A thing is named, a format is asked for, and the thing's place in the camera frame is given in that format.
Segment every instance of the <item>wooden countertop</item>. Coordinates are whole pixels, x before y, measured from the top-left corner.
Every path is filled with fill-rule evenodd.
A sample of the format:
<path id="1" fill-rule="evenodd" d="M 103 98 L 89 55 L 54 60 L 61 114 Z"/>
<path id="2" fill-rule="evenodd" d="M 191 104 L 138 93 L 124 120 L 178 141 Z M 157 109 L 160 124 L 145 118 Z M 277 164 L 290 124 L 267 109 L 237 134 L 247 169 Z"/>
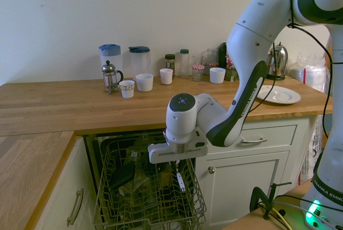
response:
<path id="1" fill-rule="evenodd" d="M 191 77 L 175 77 L 172 84 L 162 85 L 160 78 L 155 77 L 152 91 L 135 90 L 131 99 L 122 98 L 120 92 L 104 92 L 102 80 L 5 84 L 0 86 L 0 136 L 60 131 L 83 135 L 163 128 L 170 98 L 182 92 L 209 93 L 228 109 L 239 82 L 211 84 L 207 76 L 204 78 L 198 82 Z M 265 85 L 268 84 L 272 81 L 266 80 Z M 323 93 L 291 78 L 275 85 L 295 90 L 302 100 L 292 105 L 266 102 L 250 113 L 247 120 L 323 113 Z"/>
<path id="2" fill-rule="evenodd" d="M 131 99 L 104 92 L 102 80 L 0 86 L 0 229 L 34 229 L 75 135 L 164 128 L 168 102 L 182 92 L 209 93 L 228 108 L 238 83 L 211 84 L 205 76 L 201 82 L 175 77 L 171 85 L 162 85 L 155 77 L 152 91 L 136 89 Z M 302 100 L 266 102 L 247 120 L 323 113 L 325 94 L 291 78 L 275 85 L 296 91 Z M 326 112 L 332 113 L 332 101 Z"/>

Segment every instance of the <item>white plate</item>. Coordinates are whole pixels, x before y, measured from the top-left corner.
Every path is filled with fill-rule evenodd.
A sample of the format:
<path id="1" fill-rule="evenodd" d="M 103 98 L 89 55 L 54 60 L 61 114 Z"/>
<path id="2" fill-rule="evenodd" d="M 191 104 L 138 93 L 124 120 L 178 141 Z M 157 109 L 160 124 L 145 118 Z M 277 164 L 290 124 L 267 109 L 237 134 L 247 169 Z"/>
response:
<path id="1" fill-rule="evenodd" d="M 268 95 L 271 88 L 272 85 L 263 85 L 257 97 L 263 100 Z M 280 104 L 293 104 L 299 102 L 301 100 L 301 96 L 290 89 L 274 86 L 273 90 L 265 100 Z"/>

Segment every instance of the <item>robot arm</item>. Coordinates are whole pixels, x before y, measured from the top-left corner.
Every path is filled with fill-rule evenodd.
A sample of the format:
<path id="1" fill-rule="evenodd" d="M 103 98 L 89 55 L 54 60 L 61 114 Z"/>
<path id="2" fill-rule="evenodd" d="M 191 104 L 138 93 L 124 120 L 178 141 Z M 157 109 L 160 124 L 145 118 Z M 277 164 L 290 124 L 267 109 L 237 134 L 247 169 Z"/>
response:
<path id="1" fill-rule="evenodd" d="M 274 39 L 291 21 L 289 8 L 289 0 L 250 2 L 227 40 L 228 54 L 240 76 L 240 85 L 229 110 L 226 111 L 210 95 L 201 94 L 194 97 L 197 102 L 192 104 L 192 110 L 186 112 L 185 105 L 180 102 L 180 94 L 173 97 L 167 109 L 168 144 L 191 141 L 196 126 L 214 146 L 230 146 L 238 139 L 267 75 L 266 54 Z"/>
<path id="2" fill-rule="evenodd" d="M 325 152 L 314 177 L 314 184 L 302 202 L 313 205 L 321 217 L 337 229 L 343 229 L 342 212 L 325 209 L 325 204 L 343 210 L 343 92 L 335 86 L 343 82 L 343 0 L 252 0 L 244 10 L 227 40 L 227 50 L 234 62 L 240 85 L 228 111 L 208 94 L 174 96 L 167 108 L 166 144 L 148 147 L 150 162 L 167 162 L 207 154 L 207 140 L 214 146 L 232 145 L 267 75 L 268 50 L 294 19 L 303 26 L 325 24 L 332 38 L 332 57 L 339 69 L 333 69 L 333 126 Z M 313 229 L 328 229 L 320 220 L 305 213 Z"/>

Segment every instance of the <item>dishwasher rack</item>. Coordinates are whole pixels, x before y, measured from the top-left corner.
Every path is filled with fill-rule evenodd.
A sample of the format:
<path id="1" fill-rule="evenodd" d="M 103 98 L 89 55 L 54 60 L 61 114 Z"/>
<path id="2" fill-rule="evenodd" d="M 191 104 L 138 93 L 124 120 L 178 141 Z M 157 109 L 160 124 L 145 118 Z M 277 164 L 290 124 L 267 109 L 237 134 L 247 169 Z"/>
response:
<path id="1" fill-rule="evenodd" d="M 97 229 L 109 230 L 184 230 L 201 229 L 205 222 L 206 205 L 195 170 L 190 159 L 179 163 L 178 172 L 186 187 L 181 191 L 176 172 L 162 169 L 166 164 L 142 163 L 149 178 L 150 190 L 135 195 L 130 203 L 119 189 L 110 189 L 110 177 L 124 165 L 128 147 L 122 147 L 115 138 L 102 147 L 103 168 L 94 210 L 93 224 Z"/>

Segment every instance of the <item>drawer handle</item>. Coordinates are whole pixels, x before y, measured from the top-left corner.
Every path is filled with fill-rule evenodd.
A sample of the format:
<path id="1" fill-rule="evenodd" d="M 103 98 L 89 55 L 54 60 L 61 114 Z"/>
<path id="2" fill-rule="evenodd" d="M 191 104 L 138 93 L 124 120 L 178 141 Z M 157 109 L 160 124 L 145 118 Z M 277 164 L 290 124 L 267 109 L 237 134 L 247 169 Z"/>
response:
<path id="1" fill-rule="evenodd" d="M 82 205 L 82 200 L 84 198 L 84 189 L 81 188 L 81 190 L 77 191 L 76 192 L 76 201 L 75 201 L 75 205 L 73 207 L 73 211 L 71 212 L 71 215 L 70 217 L 68 217 L 66 219 L 66 222 L 67 222 L 67 226 L 69 225 L 73 225 L 75 223 L 75 220 L 77 218 L 77 215 L 79 214 L 80 212 L 80 208 L 81 208 L 81 205 Z"/>
<path id="2" fill-rule="evenodd" d="M 214 174 L 215 168 L 213 168 L 213 167 L 208 167 L 208 172 L 209 172 L 210 174 Z"/>
<path id="3" fill-rule="evenodd" d="M 267 139 L 261 138 L 260 140 L 242 140 L 242 143 L 264 143 Z"/>

